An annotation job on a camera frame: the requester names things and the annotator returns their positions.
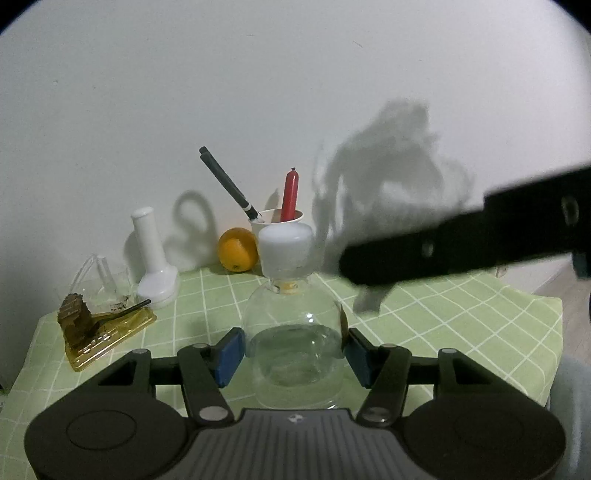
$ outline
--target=white cup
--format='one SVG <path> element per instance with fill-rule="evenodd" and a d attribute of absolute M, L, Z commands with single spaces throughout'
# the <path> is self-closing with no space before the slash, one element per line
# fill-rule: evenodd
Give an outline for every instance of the white cup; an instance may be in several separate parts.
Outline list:
<path fill-rule="evenodd" d="M 261 218 L 265 221 L 265 223 L 251 222 L 252 233 L 255 234 L 255 237 L 257 240 L 258 240 L 259 232 L 262 229 L 264 229 L 267 225 L 269 225 L 270 223 L 282 223 L 282 222 L 280 222 L 280 220 L 281 220 L 281 209 L 280 208 L 273 208 L 271 210 L 263 210 L 262 212 L 259 212 L 259 214 L 261 215 Z M 304 218 L 304 214 L 301 211 L 296 210 L 295 211 L 295 218 L 293 220 L 288 220 L 283 223 L 296 223 L 296 222 L 299 222 L 300 220 L 302 220 L 302 218 Z"/>

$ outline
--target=checkered tablecloth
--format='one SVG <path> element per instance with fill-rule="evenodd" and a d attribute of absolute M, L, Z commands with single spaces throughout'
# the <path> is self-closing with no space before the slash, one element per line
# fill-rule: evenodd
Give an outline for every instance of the checkered tablecloth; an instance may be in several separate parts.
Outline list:
<path fill-rule="evenodd" d="M 158 320 L 122 342 L 80 373 L 64 354 L 56 313 L 41 318 L 25 365 L 0 412 L 0 479 L 33 479 L 22 441 L 29 422 L 44 408 L 129 350 L 146 347 L 152 357 L 174 355 L 197 342 L 215 343 L 239 326 L 250 294 L 264 278 L 228 274 L 221 266 L 184 273 L 178 299 L 157 310 Z M 379 314 L 351 311 L 357 289 L 339 278 L 313 275 L 345 307 L 349 326 L 371 342 L 396 343 L 414 355 L 436 356 L 453 347 L 544 404 L 562 352 L 562 303 L 504 285 L 487 273 L 473 273 L 396 286 Z M 222 391 L 232 410 L 258 407 L 243 362 Z M 432 397 L 428 386 L 409 388 L 405 413 Z M 340 405 L 355 412 L 366 395 L 347 367 Z M 186 413 L 179 387 L 157 387 L 157 397 Z"/>

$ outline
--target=wooden floor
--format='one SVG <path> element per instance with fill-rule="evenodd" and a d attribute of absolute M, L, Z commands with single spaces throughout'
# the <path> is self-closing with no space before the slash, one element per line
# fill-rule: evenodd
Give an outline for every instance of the wooden floor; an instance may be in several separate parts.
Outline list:
<path fill-rule="evenodd" d="M 577 280 L 571 265 L 535 292 L 562 299 L 564 352 L 588 364 L 591 364 L 590 292 L 591 280 Z"/>

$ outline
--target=glass bottle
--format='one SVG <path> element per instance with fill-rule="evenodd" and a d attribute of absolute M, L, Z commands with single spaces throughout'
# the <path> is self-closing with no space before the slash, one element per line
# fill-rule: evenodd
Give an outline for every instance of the glass bottle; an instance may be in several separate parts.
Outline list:
<path fill-rule="evenodd" d="M 265 408 L 333 408 L 343 382 L 340 306 L 307 278 L 313 234 L 303 223 L 259 233 L 269 280 L 242 318 L 256 398 Z"/>

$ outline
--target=orange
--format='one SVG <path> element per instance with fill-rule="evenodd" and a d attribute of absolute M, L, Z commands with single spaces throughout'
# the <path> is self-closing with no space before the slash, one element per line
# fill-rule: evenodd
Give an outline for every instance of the orange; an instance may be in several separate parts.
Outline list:
<path fill-rule="evenodd" d="M 217 257 L 231 272 L 250 270 L 258 261 L 255 236 L 245 228 L 230 228 L 217 242 Z"/>

